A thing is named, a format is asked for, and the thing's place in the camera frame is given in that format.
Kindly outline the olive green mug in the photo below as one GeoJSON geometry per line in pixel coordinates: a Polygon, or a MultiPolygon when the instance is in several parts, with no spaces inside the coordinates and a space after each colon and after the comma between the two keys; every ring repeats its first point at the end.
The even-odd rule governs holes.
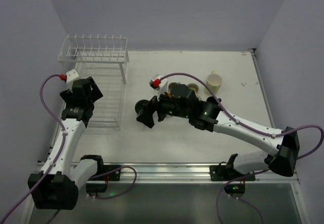
{"type": "Polygon", "coordinates": [[[179,85],[177,82],[172,82],[168,84],[168,89],[171,91],[175,86],[179,85]]]}

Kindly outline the speckled beige bowl cup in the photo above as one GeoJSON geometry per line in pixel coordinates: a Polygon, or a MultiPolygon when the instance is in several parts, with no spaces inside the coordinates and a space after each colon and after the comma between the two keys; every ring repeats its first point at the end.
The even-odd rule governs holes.
{"type": "Polygon", "coordinates": [[[187,87],[193,90],[196,94],[199,92],[199,86],[195,83],[189,83],[187,84],[187,87]]]}

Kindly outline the navy patterned cup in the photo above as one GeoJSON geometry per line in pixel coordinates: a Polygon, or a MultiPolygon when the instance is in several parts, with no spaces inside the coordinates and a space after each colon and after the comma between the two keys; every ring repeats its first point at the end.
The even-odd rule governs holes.
{"type": "Polygon", "coordinates": [[[216,106],[219,106],[221,101],[222,101],[221,98],[219,98],[218,101],[217,101],[213,96],[210,96],[210,97],[208,97],[206,99],[207,103],[212,104],[212,105],[216,105],[216,106]]]}

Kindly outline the yellow green mug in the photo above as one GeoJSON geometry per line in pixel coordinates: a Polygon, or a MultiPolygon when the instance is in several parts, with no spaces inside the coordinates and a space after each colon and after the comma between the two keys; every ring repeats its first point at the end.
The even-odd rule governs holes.
{"type": "Polygon", "coordinates": [[[213,70],[207,77],[206,77],[206,85],[214,92],[215,94],[219,91],[220,87],[223,84],[222,77],[213,70]]]}

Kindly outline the dark green mug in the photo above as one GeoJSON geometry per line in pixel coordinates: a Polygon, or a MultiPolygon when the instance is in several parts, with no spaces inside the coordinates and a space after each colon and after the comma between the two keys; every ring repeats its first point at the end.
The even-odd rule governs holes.
{"type": "Polygon", "coordinates": [[[144,108],[148,105],[149,101],[146,99],[142,99],[139,100],[136,104],[135,104],[135,112],[136,115],[141,115],[143,113],[144,108]]]}

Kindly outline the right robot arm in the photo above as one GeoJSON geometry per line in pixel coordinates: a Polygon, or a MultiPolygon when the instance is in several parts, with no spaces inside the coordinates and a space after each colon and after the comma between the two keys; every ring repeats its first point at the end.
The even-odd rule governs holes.
{"type": "Polygon", "coordinates": [[[186,118],[196,129],[226,134],[259,148],[258,152],[230,156],[223,171],[230,179],[262,170],[271,170],[285,177],[294,174],[300,149],[296,132],[290,133],[287,127],[284,130],[286,135],[279,136],[282,133],[279,129],[247,121],[248,126],[265,131],[267,135],[255,133],[240,125],[241,118],[229,118],[212,97],[207,101],[199,100],[196,93],[184,84],[176,85],[169,93],[138,101],[135,112],[136,120],[149,128],[154,126],[153,114],[157,114],[160,122],[166,116],[186,118]]]}

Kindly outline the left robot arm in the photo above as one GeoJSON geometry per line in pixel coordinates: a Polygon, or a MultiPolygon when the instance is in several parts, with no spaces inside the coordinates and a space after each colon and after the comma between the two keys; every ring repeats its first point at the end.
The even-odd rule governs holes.
{"type": "Polygon", "coordinates": [[[39,173],[31,174],[27,182],[37,209],[72,210],[81,188],[103,170],[99,155],[85,155],[75,167],[71,165],[79,140],[93,115],[94,103],[103,94],[94,79],[88,77],[75,80],[60,96],[65,102],[59,119],[61,130],[39,173]]]}

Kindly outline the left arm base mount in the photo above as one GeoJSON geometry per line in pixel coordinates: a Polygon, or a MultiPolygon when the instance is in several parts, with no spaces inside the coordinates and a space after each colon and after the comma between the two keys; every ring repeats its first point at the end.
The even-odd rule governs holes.
{"type": "Polygon", "coordinates": [[[109,181],[120,180],[120,170],[117,168],[121,165],[105,165],[100,155],[84,155],[80,158],[81,160],[94,160],[97,163],[97,172],[90,178],[91,183],[86,183],[86,193],[99,197],[99,193],[104,193],[108,189],[109,181]]]}

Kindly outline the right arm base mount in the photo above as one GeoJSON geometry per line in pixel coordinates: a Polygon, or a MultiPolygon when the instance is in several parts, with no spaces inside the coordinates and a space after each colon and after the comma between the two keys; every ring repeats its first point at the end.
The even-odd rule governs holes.
{"type": "MultiPolygon", "coordinates": [[[[211,181],[225,181],[228,182],[235,178],[243,176],[243,174],[237,172],[233,168],[234,160],[238,154],[233,154],[230,156],[228,162],[220,162],[216,165],[209,166],[209,173],[211,181]]],[[[247,177],[240,181],[239,184],[229,184],[224,187],[224,191],[226,194],[233,197],[242,197],[246,191],[246,181],[255,181],[256,178],[254,176],[247,177]]]]}

